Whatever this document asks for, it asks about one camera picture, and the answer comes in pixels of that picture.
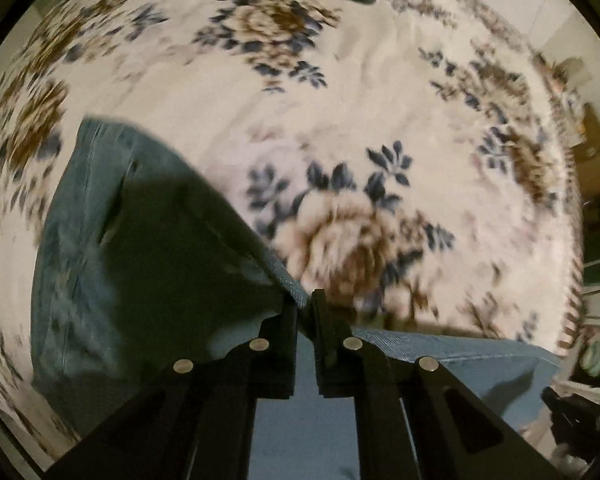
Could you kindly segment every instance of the black bracket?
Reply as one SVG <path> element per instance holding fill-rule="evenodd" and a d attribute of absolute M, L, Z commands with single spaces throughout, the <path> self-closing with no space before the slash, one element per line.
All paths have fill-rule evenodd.
<path fill-rule="evenodd" d="M 312 296 L 318 386 L 353 397 L 362 480 L 550 480 L 559 473 L 436 359 L 387 357 Z"/>
<path fill-rule="evenodd" d="M 298 309 L 206 364 L 178 361 L 90 433 L 45 480 L 247 478 L 257 399 L 288 399 L 296 375 Z"/>

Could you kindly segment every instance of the bed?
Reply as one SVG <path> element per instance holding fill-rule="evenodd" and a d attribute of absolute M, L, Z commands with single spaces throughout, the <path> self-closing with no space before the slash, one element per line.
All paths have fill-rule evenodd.
<path fill-rule="evenodd" d="M 89 115 L 177 152 L 331 303 L 564 355 L 580 139 L 540 63 L 478 0 L 65 0 L 0 82 L 0 409 L 49 462 L 78 439 L 30 384 L 30 294 Z"/>

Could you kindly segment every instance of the blue cloth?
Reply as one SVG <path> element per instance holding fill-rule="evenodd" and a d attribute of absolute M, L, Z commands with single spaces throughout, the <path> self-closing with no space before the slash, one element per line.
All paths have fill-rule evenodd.
<path fill-rule="evenodd" d="M 181 358 L 222 357 L 256 336 L 285 292 L 296 300 L 302 323 L 306 293 L 221 195 L 149 135 L 87 118 L 36 261 L 34 386 L 87 434 L 161 368 Z M 354 331 L 399 359 L 437 357 L 516 429 L 536 417 L 540 391 L 557 371 L 554 356 L 513 341 Z M 274 457 L 286 456 L 284 446 L 297 438 L 284 435 L 288 428 L 311 434 L 315 444 L 328 438 L 319 434 L 325 421 L 337 431 L 353 424 L 346 402 L 332 409 L 337 403 L 317 395 L 310 343 L 301 341 L 296 395 L 285 401 L 292 404 L 258 408 L 259 427 L 276 425 L 266 433 L 280 435 L 271 443 L 256 431 L 260 459 L 253 467 L 272 467 Z M 286 410 L 286 420 L 276 410 Z M 357 467 L 349 458 L 342 463 Z M 281 466 L 285 460 L 293 462 L 286 456 Z M 304 463 L 298 474 L 324 478 L 318 458 Z"/>

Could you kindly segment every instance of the wooden cabinet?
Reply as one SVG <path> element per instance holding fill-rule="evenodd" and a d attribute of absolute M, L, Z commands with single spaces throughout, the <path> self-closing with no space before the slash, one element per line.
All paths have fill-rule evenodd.
<path fill-rule="evenodd" d="M 578 171 L 580 193 L 583 201 L 588 202 L 600 199 L 600 122 L 591 104 L 585 104 L 584 108 L 587 140 L 572 150 Z"/>

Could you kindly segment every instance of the silver screw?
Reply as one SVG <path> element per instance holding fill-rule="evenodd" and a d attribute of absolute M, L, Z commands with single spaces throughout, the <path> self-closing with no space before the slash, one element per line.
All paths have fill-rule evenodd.
<path fill-rule="evenodd" d="M 438 369 L 440 364 L 433 357 L 423 357 L 418 361 L 420 368 L 426 370 L 427 372 L 435 372 Z"/>
<path fill-rule="evenodd" d="M 193 363 L 188 359 L 180 359 L 179 361 L 174 362 L 173 370 L 179 374 L 188 374 L 193 370 Z"/>
<path fill-rule="evenodd" d="M 362 341 L 360 341 L 360 339 L 357 337 L 347 337 L 342 342 L 342 345 L 347 350 L 360 350 L 362 348 Z"/>
<path fill-rule="evenodd" d="M 263 352 L 269 348 L 269 341 L 263 337 L 257 337 L 256 339 L 252 339 L 250 341 L 249 348 L 251 348 L 251 350 L 254 352 Z"/>

